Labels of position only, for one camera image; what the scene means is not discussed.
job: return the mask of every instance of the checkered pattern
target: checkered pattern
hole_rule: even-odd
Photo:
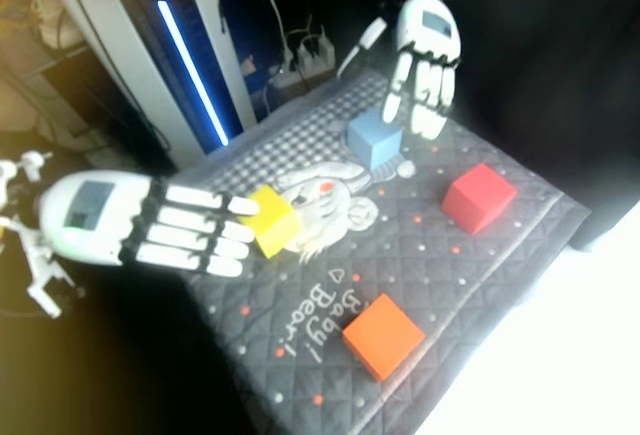
[[[350,160],[335,127],[380,103],[385,88],[382,77],[366,75],[194,185],[212,187],[215,180],[217,190],[246,195],[288,171]],[[407,108],[405,103],[402,117]],[[405,133],[401,154],[415,164],[413,178],[374,183],[359,194],[378,206],[376,223],[349,232],[308,265],[284,251],[268,261],[253,254],[237,279],[185,275],[238,384],[254,394],[248,406],[268,414],[265,433],[413,433],[483,334],[586,216],[573,200],[453,121],[435,142]],[[455,178],[481,162],[519,194],[499,220],[471,237],[442,213],[440,202]],[[387,293],[427,340],[377,383],[339,330],[327,332],[323,343],[307,334],[307,323],[313,332],[326,318],[346,326],[355,316],[351,311],[331,315],[330,308],[316,307],[295,331],[287,329],[294,311],[309,308],[302,302],[318,286],[336,300],[353,290],[363,302],[359,309]]]

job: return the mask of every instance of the quilted mat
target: quilted mat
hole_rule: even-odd
[[[386,86],[372,72],[331,82],[178,177],[237,195],[269,184],[303,221],[303,233],[273,259],[253,250],[237,279],[185,275],[241,390],[271,420],[264,431],[413,433],[588,213],[453,120],[433,142],[405,131],[400,154],[369,172],[346,148],[345,130],[381,105]],[[407,110],[405,100],[400,124]],[[478,163],[519,193],[470,236],[440,204]],[[381,293],[426,339],[378,383],[341,329]]]

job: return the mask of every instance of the yellow cube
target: yellow cube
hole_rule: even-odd
[[[268,185],[260,187],[249,198],[258,202],[260,213],[253,217],[240,217],[240,222],[255,230],[256,242],[262,253],[271,258],[300,232],[298,214]]]

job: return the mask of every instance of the block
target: block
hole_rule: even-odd
[[[458,178],[442,203],[442,210],[471,235],[493,223],[518,190],[484,163]]]
[[[260,250],[265,257],[271,258],[300,233],[298,214],[268,185],[259,188],[249,198],[258,202],[260,213],[253,217],[239,217],[240,223],[255,230]]]
[[[369,109],[349,122],[347,145],[369,170],[397,155],[401,144],[402,129],[384,123],[379,109]]]
[[[342,332],[346,344],[382,382],[425,339],[388,295],[380,295]]]

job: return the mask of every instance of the blue light strip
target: blue light strip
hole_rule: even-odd
[[[184,66],[187,68],[189,72],[189,76],[191,77],[191,81],[193,85],[196,87],[198,91],[198,95],[200,95],[200,99],[204,105],[209,118],[211,119],[211,123],[213,123],[213,127],[216,129],[218,137],[220,137],[220,141],[222,145],[225,147],[229,145],[229,139],[227,138],[227,134],[224,133],[224,129],[222,128],[222,124],[220,123],[220,119],[218,118],[218,114],[213,108],[213,104],[211,103],[211,99],[207,94],[207,90],[204,88],[204,83],[202,83],[202,79],[200,78],[200,74],[196,69],[195,64],[193,63],[193,59],[191,58],[191,54],[187,49],[187,46],[184,43],[184,39],[182,38],[182,34],[180,33],[180,29],[176,24],[175,19],[173,18],[173,14],[169,9],[169,5],[165,1],[158,2],[158,8],[160,9],[160,13],[162,14],[162,18],[164,18],[164,22],[167,24],[167,28],[169,29],[169,33],[171,33],[171,38],[173,38],[173,43],[176,44],[178,48],[178,52],[180,52],[180,56],[182,57],[182,61]]]

